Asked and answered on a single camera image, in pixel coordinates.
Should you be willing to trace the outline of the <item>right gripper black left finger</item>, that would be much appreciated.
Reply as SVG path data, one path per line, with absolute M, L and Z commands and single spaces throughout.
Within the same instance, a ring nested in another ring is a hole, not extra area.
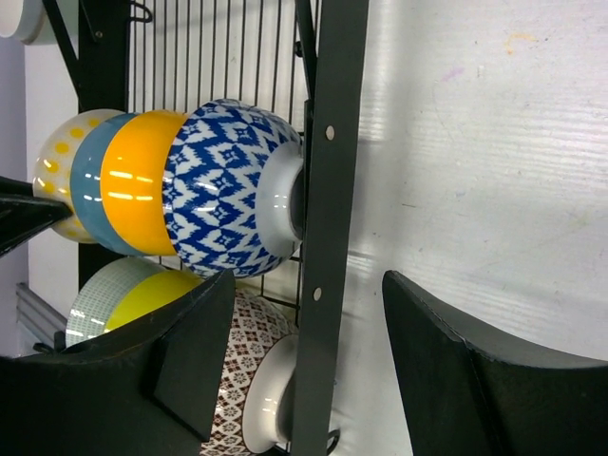
M 1 361 L 5 455 L 196 455 L 212 435 L 236 283 L 58 353 Z

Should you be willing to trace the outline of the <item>pale grey-green bowl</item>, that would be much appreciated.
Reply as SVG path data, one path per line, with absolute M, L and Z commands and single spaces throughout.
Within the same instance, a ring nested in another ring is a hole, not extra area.
M 162 271 L 160 264 L 132 256 L 105 265 L 86 282 L 71 306 L 66 345 L 70 347 L 103 334 L 122 299 L 145 279 Z

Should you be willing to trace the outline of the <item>white ceramic bowl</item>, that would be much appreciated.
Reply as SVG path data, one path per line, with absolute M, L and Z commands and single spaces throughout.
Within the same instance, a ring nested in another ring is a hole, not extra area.
M 30 45 L 40 35 L 45 15 L 43 2 L 40 0 L 1 0 L 1 37 Z

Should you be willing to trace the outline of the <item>blue ceramic bowl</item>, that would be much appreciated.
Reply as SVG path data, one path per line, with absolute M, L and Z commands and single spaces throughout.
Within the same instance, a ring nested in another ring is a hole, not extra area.
M 74 215 L 95 242 L 121 255 L 142 257 L 143 252 L 124 241 L 112 227 L 105 214 L 100 187 L 105 151 L 118 131 L 134 117 L 134 113 L 121 113 L 86 135 L 71 167 L 70 192 Z

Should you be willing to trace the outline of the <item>yellow checkered bowl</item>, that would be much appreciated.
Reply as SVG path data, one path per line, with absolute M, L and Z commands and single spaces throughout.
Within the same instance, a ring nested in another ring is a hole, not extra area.
M 123 112 L 117 109 L 93 109 L 71 117 L 56 128 L 43 143 L 34 165 L 34 196 L 58 200 L 73 211 L 69 183 L 78 148 L 97 125 L 120 114 Z

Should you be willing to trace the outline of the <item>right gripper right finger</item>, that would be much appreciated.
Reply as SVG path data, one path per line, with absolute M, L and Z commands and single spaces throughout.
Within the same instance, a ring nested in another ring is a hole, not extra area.
M 397 271 L 382 295 L 414 454 L 606 454 L 606 362 L 502 331 Z

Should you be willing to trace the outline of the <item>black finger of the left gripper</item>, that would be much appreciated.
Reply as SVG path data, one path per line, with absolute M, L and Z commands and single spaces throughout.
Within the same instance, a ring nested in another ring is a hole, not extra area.
M 59 200 L 35 197 L 31 183 L 1 178 L 1 256 L 71 217 Z

